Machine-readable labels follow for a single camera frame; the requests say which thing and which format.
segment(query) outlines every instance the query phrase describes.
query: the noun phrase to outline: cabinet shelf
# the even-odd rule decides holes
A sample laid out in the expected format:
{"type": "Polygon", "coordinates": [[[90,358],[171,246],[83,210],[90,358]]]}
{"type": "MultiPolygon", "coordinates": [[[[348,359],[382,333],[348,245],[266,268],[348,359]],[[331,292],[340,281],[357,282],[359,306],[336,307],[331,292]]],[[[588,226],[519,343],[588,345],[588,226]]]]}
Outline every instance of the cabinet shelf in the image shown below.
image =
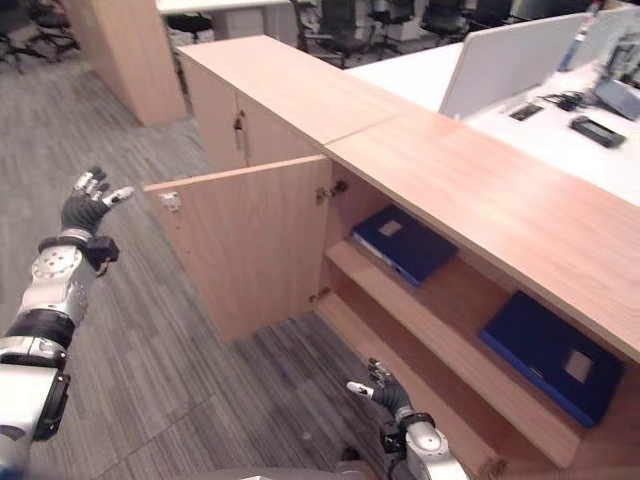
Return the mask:
{"type": "Polygon", "coordinates": [[[364,361],[374,357],[391,369],[414,408],[433,415],[473,478],[502,470],[497,446],[512,427],[360,287],[350,283],[331,293],[316,311],[364,361]],[[469,415],[479,423],[468,423],[464,418],[469,415]]]}
{"type": "Polygon", "coordinates": [[[549,459],[571,465],[582,427],[477,336],[507,292],[459,258],[414,289],[352,240],[326,255],[549,459]]]}

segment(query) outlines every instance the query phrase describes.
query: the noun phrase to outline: black phone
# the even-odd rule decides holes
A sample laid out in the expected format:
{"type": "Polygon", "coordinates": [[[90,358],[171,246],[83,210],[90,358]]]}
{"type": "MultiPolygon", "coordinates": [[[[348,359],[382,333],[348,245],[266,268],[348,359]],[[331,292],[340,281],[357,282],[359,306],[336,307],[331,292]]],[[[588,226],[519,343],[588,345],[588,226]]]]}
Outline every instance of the black phone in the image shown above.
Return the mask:
{"type": "Polygon", "coordinates": [[[519,108],[515,112],[511,113],[509,116],[511,118],[515,118],[519,122],[522,122],[529,118],[531,115],[538,113],[543,108],[540,105],[535,105],[533,103],[527,103],[524,107],[519,108]]]}
{"type": "Polygon", "coordinates": [[[594,122],[585,115],[580,115],[571,120],[569,127],[606,148],[619,147],[627,139],[624,135],[620,135],[604,125],[594,122]]]}

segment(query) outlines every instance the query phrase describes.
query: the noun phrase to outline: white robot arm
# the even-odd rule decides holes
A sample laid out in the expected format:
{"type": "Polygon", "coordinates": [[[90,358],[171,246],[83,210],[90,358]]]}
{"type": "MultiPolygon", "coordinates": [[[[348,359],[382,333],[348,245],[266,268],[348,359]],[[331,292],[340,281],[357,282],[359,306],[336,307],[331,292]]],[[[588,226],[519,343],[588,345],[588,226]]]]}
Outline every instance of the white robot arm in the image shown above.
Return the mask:
{"type": "Polygon", "coordinates": [[[62,232],[41,242],[17,318],[0,338],[0,478],[18,477],[32,442],[51,438],[62,420],[67,349],[94,279],[119,253],[111,238],[95,234],[104,215],[133,194],[125,187],[105,196],[105,178],[94,167],[76,182],[62,232]]]}
{"type": "Polygon", "coordinates": [[[349,382],[353,393],[385,407],[394,417],[398,431],[387,434],[381,431],[381,441],[387,453],[397,453],[387,474],[391,478],[393,468],[406,458],[409,471],[418,480],[468,480],[460,462],[449,450],[449,442],[436,428],[428,413],[416,413],[409,395],[387,367],[376,359],[369,360],[369,376],[376,387],[349,382]]]}

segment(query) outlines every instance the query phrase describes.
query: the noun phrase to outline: black device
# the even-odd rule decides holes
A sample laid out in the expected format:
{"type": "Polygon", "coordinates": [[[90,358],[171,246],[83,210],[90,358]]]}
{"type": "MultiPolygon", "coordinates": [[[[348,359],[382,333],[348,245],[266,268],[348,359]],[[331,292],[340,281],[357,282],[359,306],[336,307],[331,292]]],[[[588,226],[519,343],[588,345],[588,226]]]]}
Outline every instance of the black device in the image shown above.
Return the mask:
{"type": "Polygon", "coordinates": [[[606,148],[619,147],[627,139],[624,135],[620,135],[605,126],[594,122],[585,115],[580,115],[579,117],[571,120],[569,127],[574,129],[576,132],[580,132],[594,142],[598,142],[606,148]]]}
{"type": "Polygon", "coordinates": [[[640,117],[640,97],[621,82],[604,79],[598,82],[593,94],[608,108],[627,120],[633,122],[640,117]]]}
{"type": "Polygon", "coordinates": [[[544,110],[540,105],[536,105],[534,103],[527,103],[524,107],[519,108],[515,112],[509,114],[511,118],[515,118],[519,122],[523,122],[531,115],[538,113],[540,110],[544,110]]]}

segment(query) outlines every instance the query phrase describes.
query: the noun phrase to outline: blue folder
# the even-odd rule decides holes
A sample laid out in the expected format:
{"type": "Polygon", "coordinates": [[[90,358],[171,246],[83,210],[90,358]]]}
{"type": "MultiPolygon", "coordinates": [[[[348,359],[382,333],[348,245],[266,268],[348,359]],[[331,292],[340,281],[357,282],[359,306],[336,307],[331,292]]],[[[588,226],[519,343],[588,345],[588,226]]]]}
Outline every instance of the blue folder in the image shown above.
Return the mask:
{"type": "Polygon", "coordinates": [[[414,287],[458,250],[395,205],[356,225],[352,236],[414,287]]]}
{"type": "Polygon", "coordinates": [[[522,292],[480,338],[585,427],[600,423],[624,373],[620,360],[522,292]]]}

